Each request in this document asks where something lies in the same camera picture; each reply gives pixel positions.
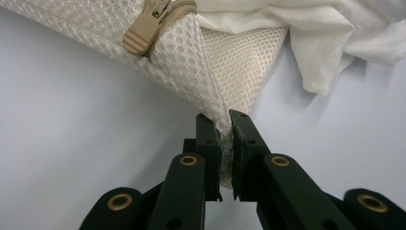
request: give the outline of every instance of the white mesh fabric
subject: white mesh fabric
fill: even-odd
[[[129,54],[122,44],[143,5],[143,0],[0,0],[0,6],[131,65],[193,103],[221,134],[222,184],[230,187],[233,137],[228,109],[251,111],[286,28],[202,34],[189,14],[162,34],[148,60]]]

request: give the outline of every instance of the zipper pull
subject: zipper pull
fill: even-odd
[[[146,0],[143,12],[135,19],[123,37],[125,49],[134,55],[144,55],[161,31],[161,22],[172,10],[170,0]]]

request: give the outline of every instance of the beige mesh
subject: beige mesh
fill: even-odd
[[[0,0],[0,6],[131,65],[193,103],[221,134],[222,184],[231,187],[233,136],[228,109],[250,113],[287,29],[224,34],[200,30],[190,13],[160,35],[148,60],[129,54],[122,44],[124,32],[143,5],[143,0]]]

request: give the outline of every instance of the zipper teeth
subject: zipper teeth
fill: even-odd
[[[174,10],[176,8],[186,6],[186,5],[194,5],[195,7],[197,7],[196,2],[194,0],[177,0],[177,1],[172,2],[172,9]]]

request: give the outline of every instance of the mesh bag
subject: mesh bag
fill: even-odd
[[[124,62],[191,102],[216,125],[223,148],[221,181],[231,187],[229,109],[250,113],[287,29],[226,34],[199,27],[193,13],[177,20],[150,57],[131,55],[123,36],[144,0],[0,0],[0,6]]]

